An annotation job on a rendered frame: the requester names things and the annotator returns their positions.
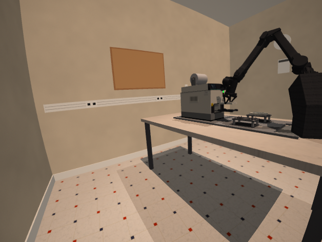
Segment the beige cylinder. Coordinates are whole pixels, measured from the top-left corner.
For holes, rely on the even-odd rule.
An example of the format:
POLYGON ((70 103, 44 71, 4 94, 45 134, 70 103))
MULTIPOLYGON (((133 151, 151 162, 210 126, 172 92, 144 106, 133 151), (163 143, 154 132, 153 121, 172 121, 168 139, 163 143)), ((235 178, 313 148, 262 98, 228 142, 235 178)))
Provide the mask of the beige cylinder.
POLYGON ((196 85, 200 84, 206 84, 208 81, 208 77, 205 74, 192 74, 190 77, 190 83, 191 83, 191 78, 196 77, 196 85))

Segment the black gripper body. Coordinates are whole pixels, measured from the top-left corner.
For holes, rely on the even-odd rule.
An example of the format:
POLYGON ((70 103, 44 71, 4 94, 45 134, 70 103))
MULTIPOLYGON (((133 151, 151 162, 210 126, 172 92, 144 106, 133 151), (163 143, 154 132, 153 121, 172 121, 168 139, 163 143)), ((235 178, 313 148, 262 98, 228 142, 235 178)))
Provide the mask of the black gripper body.
POLYGON ((235 93, 235 90, 236 90, 236 87, 231 87, 230 92, 229 93, 225 92, 225 94, 223 94, 223 95, 225 95, 225 96, 229 96, 229 95, 237 96, 237 93, 235 93))

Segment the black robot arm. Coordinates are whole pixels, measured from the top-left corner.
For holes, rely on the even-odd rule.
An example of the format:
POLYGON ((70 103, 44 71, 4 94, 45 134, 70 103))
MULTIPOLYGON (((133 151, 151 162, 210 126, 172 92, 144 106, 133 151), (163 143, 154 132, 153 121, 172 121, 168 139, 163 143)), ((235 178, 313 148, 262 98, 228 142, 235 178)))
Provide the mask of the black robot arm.
POLYGON ((220 86, 220 90, 230 92, 231 87, 237 87, 237 84, 244 78, 250 66, 259 56, 263 48, 266 48, 270 42, 276 41, 279 47, 282 49, 290 64, 292 65, 292 72, 296 75, 306 73, 318 73, 311 67, 311 63, 308 62, 308 58, 304 55, 300 55, 285 38, 281 32, 281 28, 265 31, 259 38, 257 45, 247 57, 245 62, 234 73, 233 77, 226 76, 220 86), (273 38, 274 37, 274 38, 273 38), (230 85, 231 84, 231 85, 230 85), (231 86, 231 87, 230 87, 231 86))

